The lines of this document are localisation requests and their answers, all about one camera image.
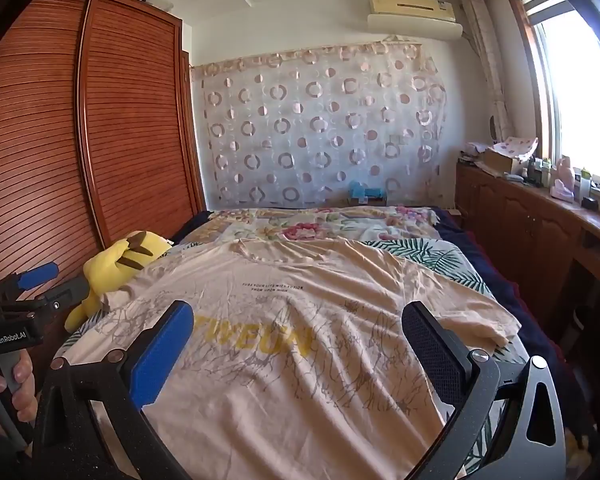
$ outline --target louvered wooden door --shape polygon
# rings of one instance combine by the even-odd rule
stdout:
[[[180,95],[180,29],[92,1],[83,59],[84,135],[106,244],[135,229],[171,236],[195,213]]]
[[[75,133],[85,6],[34,0],[0,42],[0,279],[55,261],[59,282],[98,251]]]

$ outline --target pikachu plush toy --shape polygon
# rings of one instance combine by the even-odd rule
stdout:
[[[88,297],[67,316],[64,329],[72,333],[100,310],[100,297],[118,290],[148,264],[157,260],[171,243],[149,231],[134,231],[96,254],[82,267],[91,290]]]

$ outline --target beige t-shirt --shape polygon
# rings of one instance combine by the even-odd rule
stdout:
[[[352,240],[235,241],[158,260],[107,295],[65,357],[127,348],[174,300],[192,337],[144,413],[200,479],[401,479],[444,422],[401,325],[420,300],[492,352],[520,324],[487,297]]]

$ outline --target human hand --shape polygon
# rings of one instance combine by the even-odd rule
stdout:
[[[33,364],[26,350],[20,350],[20,361],[13,367],[13,377],[21,384],[17,392],[11,397],[13,407],[18,410],[18,420],[30,422],[36,418],[38,402],[35,397],[36,386],[33,377]],[[4,377],[0,376],[0,392],[7,387]]]

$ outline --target blue gripper pad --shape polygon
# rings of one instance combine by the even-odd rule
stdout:
[[[43,283],[48,282],[58,276],[58,266],[49,262],[48,264],[40,265],[35,269],[27,270],[18,277],[18,286],[22,290],[31,290]]]
[[[146,344],[129,373],[129,394],[136,408],[155,402],[173,365],[193,332],[193,310],[184,301],[174,301],[158,323],[142,331],[129,348],[133,357],[136,344]]]

